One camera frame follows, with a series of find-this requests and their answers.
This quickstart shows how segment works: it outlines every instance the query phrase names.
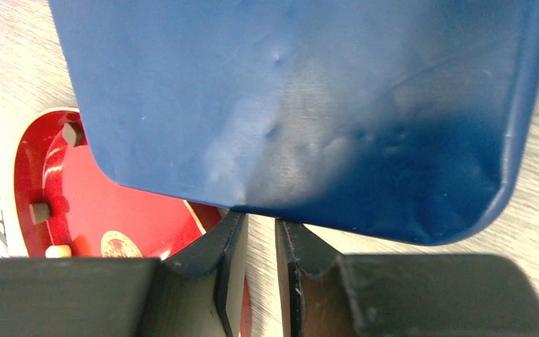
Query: wooden block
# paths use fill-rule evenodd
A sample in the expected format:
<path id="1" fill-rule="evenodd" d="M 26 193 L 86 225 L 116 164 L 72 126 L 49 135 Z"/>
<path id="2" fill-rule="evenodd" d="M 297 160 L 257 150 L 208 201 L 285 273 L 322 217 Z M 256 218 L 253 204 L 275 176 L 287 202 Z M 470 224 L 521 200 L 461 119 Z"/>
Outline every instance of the wooden block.
<path id="1" fill-rule="evenodd" d="M 78 123 L 71 121 L 63 126 L 63 139 L 71 147 L 80 146 L 81 142 L 84 141 L 84 131 L 81 130 Z"/>
<path id="2" fill-rule="evenodd" d="M 45 255 L 47 258 L 70 258 L 71 247 L 66 244 L 61 246 L 50 246 L 46 249 Z"/>
<path id="3" fill-rule="evenodd" d="M 35 225 L 47 221 L 51 217 L 51 208 L 46 202 L 37 202 L 29 205 L 29 214 Z"/>

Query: blue metal lid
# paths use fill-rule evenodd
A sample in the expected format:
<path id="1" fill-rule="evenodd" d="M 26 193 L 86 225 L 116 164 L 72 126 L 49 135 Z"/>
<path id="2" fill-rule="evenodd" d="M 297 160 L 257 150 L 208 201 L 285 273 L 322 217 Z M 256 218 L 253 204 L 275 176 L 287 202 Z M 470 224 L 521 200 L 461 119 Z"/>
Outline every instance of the blue metal lid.
<path id="1" fill-rule="evenodd" d="M 118 184 L 414 244 L 485 228 L 539 84 L 539 0 L 66 1 Z"/>

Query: wood grain surface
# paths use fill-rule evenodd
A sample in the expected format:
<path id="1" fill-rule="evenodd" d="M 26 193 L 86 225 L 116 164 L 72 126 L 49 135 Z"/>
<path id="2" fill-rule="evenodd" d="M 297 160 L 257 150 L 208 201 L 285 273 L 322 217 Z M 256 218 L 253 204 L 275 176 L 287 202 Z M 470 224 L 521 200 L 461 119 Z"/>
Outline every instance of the wood grain surface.
<path id="1" fill-rule="evenodd" d="M 46 0 L 0 1 L 0 178 L 11 255 L 24 255 L 13 203 L 13 158 L 36 114 L 74 105 L 58 38 Z M 539 293 L 539 98 L 517 188 L 505 212 L 487 230 L 457 244 L 425 248 L 313 227 L 345 253 L 484 252 L 514 259 Z M 279 336 L 273 220 L 251 216 L 248 269 L 253 336 Z"/>

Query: light wood tabletop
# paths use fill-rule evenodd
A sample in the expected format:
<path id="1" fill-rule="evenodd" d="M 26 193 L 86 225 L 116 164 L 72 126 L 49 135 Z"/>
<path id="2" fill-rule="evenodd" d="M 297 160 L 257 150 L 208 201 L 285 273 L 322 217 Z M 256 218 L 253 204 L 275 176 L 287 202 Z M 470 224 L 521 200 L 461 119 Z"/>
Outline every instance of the light wood tabletop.
<path id="1" fill-rule="evenodd" d="M 13 203 L 13 160 L 28 123 L 50 107 L 75 105 L 73 90 L 46 0 L 0 1 L 0 193 L 10 254 L 22 256 Z M 539 97 L 509 206 L 487 230 L 432 248 L 386 242 L 312 227 L 345 253 L 494 253 L 515 260 L 539 293 Z M 273 219 L 251 216 L 247 275 L 253 336 L 280 336 Z"/>

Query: gold emblem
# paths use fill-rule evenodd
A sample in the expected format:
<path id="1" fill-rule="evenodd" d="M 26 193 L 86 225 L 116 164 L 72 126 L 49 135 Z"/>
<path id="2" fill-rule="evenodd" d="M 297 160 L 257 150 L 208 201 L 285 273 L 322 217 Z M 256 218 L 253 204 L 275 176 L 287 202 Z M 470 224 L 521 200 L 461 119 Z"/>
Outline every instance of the gold emblem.
<path id="1" fill-rule="evenodd" d="M 110 230 L 102 236 L 100 252 L 105 258 L 141 258 L 138 247 L 125 234 Z"/>

